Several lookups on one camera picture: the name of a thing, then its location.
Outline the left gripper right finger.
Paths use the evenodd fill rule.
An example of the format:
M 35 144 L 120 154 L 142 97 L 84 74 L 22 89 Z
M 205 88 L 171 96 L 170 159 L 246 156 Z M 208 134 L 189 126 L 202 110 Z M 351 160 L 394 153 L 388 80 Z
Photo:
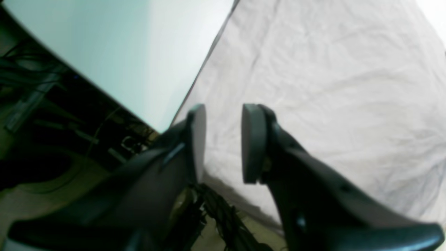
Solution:
M 308 153 L 270 108 L 242 106 L 245 184 L 268 187 L 290 251 L 434 251 L 437 223 L 411 220 L 374 200 Z

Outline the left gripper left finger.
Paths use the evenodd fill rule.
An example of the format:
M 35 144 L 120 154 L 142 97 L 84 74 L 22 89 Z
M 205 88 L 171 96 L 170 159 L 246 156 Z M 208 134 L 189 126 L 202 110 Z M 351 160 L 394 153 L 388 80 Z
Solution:
M 207 113 L 196 104 L 146 151 L 54 213 L 16 221 L 8 251 L 158 251 L 180 193 L 202 181 Z

